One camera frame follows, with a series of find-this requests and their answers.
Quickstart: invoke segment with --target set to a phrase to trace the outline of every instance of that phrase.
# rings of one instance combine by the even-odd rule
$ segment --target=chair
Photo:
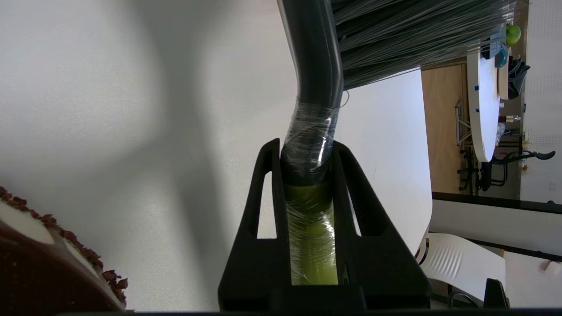
[[[487,279],[505,287],[505,259],[475,243],[451,234],[429,233],[425,276],[460,289],[484,301]]]
[[[467,159],[467,161],[469,162],[469,165],[466,169],[461,169],[458,170],[458,173],[461,173],[463,171],[466,171],[468,173],[466,180],[463,179],[463,181],[467,181],[468,180],[472,180],[472,173],[479,171],[480,173],[480,177],[477,177],[476,180],[476,187],[477,189],[481,189],[482,191],[487,191],[488,189],[490,189],[490,187],[492,186],[496,186],[496,187],[502,187],[505,185],[505,182],[507,181],[507,165],[512,163],[512,162],[516,162],[519,161],[521,159],[528,159],[528,158],[534,158],[536,157],[539,160],[548,160],[551,159],[552,157],[554,157],[554,155],[556,154],[555,151],[551,151],[547,154],[542,154],[540,152],[530,152],[530,151],[522,151],[522,152],[511,152],[509,153],[507,156],[505,156],[505,158],[503,159],[496,159],[495,157],[492,159],[492,161],[490,162],[483,162],[481,168],[478,170],[476,168],[474,168],[471,163],[472,163],[472,154],[470,152],[465,153],[465,158]],[[498,179],[493,179],[492,178],[492,166],[494,165],[501,165],[504,169],[504,176],[501,180]],[[459,191],[463,191],[465,190],[467,187],[467,185],[465,185],[464,187],[459,187]]]

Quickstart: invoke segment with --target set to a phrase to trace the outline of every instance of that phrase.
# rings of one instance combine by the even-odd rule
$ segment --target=broom
[[[298,79],[280,157],[293,285],[337,284],[329,157],[343,90],[481,50],[516,1],[278,0]]]

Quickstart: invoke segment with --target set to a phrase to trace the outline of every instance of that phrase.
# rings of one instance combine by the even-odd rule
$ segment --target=office chair
[[[507,156],[505,156],[505,158],[503,159],[496,159],[495,157],[492,159],[492,161],[490,162],[483,162],[482,166],[480,167],[480,170],[477,168],[474,168],[470,163],[468,165],[468,167],[466,169],[461,169],[458,170],[458,173],[461,173],[463,171],[466,171],[468,173],[468,175],[466,176],[466,179],[462,179],[463,182],[467,182],[468,180],[472,180],[472,173],[479,171],[480,173],[480,177],[476,178],[476,188],[477,189],[481,189],[482,191],[487,191],[490,187],[495,186],[495,187],[502,187],[505,185],[505,182],[507,181],[507,165],[515,162],[515,161],[519,161],[521,159],[528,159],[528,158],[534,158],[536,157],[539,160],[548,160],[551,159],[552,157],[554,157],[554,155],[556,154],[555,151],[551,151],[547,154],[542,154],[540,152],[530,152],[530,151],[522,151],[522,152],[511,152],[509,153]],[[464,157],[468,160],[468,162],[472,161],[472,153],[470,152],[465,152]],[[492,166],[494,165],[501,165],[504,169],[504,176],[501,180],[498,179],[493,179],[492,178]],[[466,189],[466,185],[464,187],[459,187],[459,191],[463,191]]]

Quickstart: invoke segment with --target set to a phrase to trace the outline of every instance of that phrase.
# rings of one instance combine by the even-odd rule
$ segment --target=black plastic bracket
[[[279,139],[274,139],[258,154],[242,221],[219,286],[221,310],[349,313],[429,307],[429,282],[351,151],[334,142],[331,164],[339,285],[291,285]],[[261,192],[269,171],[277,239],[258,239]],[[361,236],[355,232],[352,211]]]

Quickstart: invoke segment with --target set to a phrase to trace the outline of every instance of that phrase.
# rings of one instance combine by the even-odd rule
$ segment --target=plastic wrap
[[[293,285],[335,285],[329,158],[339,107],[297,103],[281,151]]]
[[[343,67],[330,0],[278,0],[298,82],[281,150],[293,285],[337,284],[332,154]]]

